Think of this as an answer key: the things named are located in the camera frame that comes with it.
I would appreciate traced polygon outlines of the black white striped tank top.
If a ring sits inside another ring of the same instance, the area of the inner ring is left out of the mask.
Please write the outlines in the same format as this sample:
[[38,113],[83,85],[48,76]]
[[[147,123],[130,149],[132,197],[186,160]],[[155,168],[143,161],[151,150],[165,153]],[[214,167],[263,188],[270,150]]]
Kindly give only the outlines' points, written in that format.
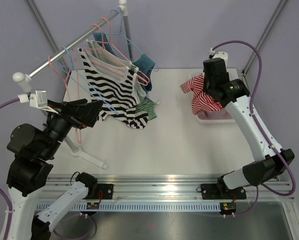
[[84,76],[93,100],[102,100],[99,120],[111,116],[132,129],[144,129],[149,116],[145,111],[137,112],[140,99],[136,90],[137,75],[127,66],[106,63],[89,51],[78,48]]

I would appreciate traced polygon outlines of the red white striped tank top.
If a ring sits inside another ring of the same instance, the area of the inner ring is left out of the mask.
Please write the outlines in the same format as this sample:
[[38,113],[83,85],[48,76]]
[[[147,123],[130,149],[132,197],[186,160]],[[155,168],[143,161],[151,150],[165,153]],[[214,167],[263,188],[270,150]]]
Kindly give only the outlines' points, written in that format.
[[193,93],[191,111],[194,115],[202,112],[218,112],[223,110],[219,102],[216,102],[211,95],[204,92],[204,83],[204,74],[200,73],[180,85],[183,93]]

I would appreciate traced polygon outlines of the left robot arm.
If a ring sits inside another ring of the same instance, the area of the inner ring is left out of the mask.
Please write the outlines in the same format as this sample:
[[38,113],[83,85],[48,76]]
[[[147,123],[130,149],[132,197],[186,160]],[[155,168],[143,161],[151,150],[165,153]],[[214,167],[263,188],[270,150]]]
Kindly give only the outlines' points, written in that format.
[[10,202],[0,240],[47,240],[75,203],[97,195],[97,178],[82,172],[49,209],[35,214],[39,195],[53,168],[49,161],[72,128],[81,130],[96,124],[102,106],[100,100],[48,100],[43,130],[24,123],[12,131],[7,145],[14,153],[6,181]]

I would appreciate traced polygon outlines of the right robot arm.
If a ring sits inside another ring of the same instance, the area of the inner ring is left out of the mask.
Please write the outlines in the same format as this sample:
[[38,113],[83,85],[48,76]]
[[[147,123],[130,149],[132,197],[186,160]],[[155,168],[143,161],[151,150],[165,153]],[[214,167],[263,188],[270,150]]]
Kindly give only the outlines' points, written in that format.
[[220,176],[216,192],[228,198],[244,186],[257,187],[281,175],[294,160],[291,149],[284,149],[270,134],[264,122],[257,119],[251,94],[240,79],[231,80],[225,60],[210,58],[203,62],[204,92],[221,104],[234,119],[244,135],[254,161],[242,168]]

